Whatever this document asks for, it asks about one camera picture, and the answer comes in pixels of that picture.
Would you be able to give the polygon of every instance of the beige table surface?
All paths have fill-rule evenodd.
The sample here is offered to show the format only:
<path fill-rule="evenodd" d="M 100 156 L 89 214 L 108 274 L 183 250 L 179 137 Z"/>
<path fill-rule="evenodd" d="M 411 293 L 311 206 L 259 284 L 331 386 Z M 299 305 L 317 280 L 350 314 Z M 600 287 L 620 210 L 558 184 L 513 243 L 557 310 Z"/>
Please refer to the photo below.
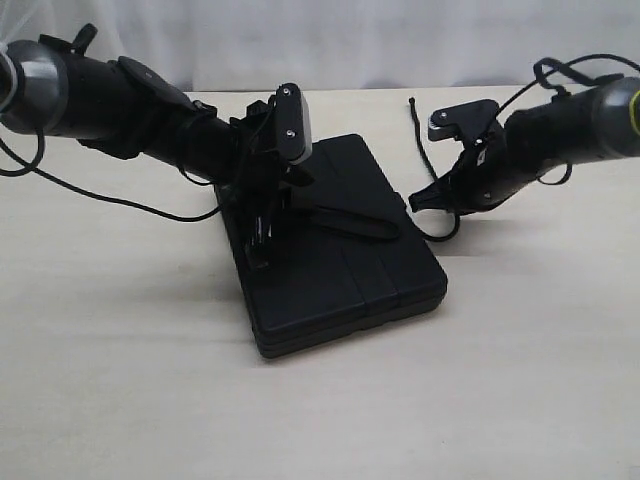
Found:
<path fill-rule="evenodd" d="M 429 181 L 410 95 L 426 119 L 513 91 L 307 98 L 314 139 L 361 134 L 406 197 Z M 197 97 L 224 118 L 266 98 Z M 459 145 L 427 148 L 444 173 Z M 51 140 L 42 168 L 185 215 L 214 204 L 166 165 L 71 140 Z M 639 185 L 631 159 L 531 186 L 434 246 L 450 280 L 436 313 L 266 363 L 219 219 L 1 179 L 0 478 L 637 480 Z"/>

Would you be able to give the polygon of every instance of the wall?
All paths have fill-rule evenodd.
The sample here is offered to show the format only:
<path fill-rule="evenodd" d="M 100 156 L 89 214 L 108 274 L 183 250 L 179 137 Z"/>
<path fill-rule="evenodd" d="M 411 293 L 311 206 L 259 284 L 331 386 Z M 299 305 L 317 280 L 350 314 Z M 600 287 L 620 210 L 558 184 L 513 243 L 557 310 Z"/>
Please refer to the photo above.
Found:
<path fill-rule="evenodd" d="M 379 88 L 524 83 L 548 55 L 640 60 L 639 20 L 637 0 L 45 0 L 19 36 L 91 21 L 92 55 L 136 57 L 184 89 Z"/>

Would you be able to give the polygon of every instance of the black case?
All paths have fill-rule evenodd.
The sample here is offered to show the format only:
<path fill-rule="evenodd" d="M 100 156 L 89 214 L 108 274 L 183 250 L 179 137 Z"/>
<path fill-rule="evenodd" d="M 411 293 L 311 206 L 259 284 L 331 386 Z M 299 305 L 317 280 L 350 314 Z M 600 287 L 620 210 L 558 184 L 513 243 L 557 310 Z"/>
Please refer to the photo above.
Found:
<path fill-rule="evenodd" d="M 316 179 L 300 195 L 319 205 L 375 215 L 401 237 L 367 243 L 299 222 L 279 229 L 280 254 L 247 268 L 232 209 L 224 222 L 260 353 L 275 358 L 358 330 L 435 309 L 447 277 L 358 135 L 315 143 L 304 168 Z"/>

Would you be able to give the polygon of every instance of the white curtain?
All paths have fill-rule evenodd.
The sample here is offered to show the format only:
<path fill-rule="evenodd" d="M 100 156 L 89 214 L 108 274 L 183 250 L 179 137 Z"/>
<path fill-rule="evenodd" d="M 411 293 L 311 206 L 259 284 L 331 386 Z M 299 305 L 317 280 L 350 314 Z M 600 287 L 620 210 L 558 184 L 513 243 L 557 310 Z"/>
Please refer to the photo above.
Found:
<path fill-rule="evenodd" d="M 32 1 L 12 1 L 1 33 Z M 639 0 L 44 0 L 17 37 L 72 39 L 86 22 L 92 56 L 190 90 L 514 84 L 543 56 L 640 60 Z"/>

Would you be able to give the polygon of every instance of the table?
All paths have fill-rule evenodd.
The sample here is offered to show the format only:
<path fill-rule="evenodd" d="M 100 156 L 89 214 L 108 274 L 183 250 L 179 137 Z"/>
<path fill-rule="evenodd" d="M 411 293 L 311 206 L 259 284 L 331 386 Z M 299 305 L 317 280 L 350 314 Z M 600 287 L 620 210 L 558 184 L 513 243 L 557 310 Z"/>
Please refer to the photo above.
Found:
<path fill-rule="evenodd" d="M 426 120 L 513 91 L 307 98 L 314 139 L 361 134 L 406 198 L 429 182 L 408 97 Z M 266 94 L 197 97 L 226 117 Z M 86 188 L 185 215 L 214 204 L 152 159 L 48 145 L 42 168 Z M 427 148 L 441 173 L 459 152 Z M 177 224 L 3 179 L 0 478 L 637 480 L 639 182 L 630 159 L 528 187 L 433 246 L 450 280 L 436 312 L 268 363 L 220 219 Z"/>

